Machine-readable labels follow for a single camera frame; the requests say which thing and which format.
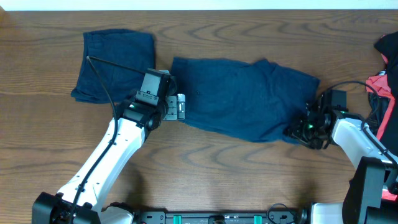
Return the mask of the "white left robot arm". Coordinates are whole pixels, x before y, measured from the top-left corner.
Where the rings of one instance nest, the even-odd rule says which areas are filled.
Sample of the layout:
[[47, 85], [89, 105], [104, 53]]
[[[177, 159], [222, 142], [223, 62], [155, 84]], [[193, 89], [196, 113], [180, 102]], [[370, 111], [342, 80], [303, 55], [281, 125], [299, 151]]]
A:
[[42, 192], [32, 223], [139, 223], [123, 203], [104, 206], [109, 191], [133, 154], [162, 121], [185, 119], [185, 95], [165, 97], [138, 91], [118, 105], [116, 117], [81, 169], [55, 195]]

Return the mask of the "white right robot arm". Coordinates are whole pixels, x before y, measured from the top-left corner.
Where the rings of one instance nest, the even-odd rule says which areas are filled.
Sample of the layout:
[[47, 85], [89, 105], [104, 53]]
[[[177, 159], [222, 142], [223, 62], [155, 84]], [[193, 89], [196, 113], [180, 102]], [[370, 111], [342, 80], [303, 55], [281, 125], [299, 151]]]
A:
[[339, 146], [355, 168], [345, 199], [313, 203], [299, 223], [397, 223], [397, 156], [372, 134], [364, 118], [347, 111], [310, 111], [296, 119], [285, 135], [309, 149]]

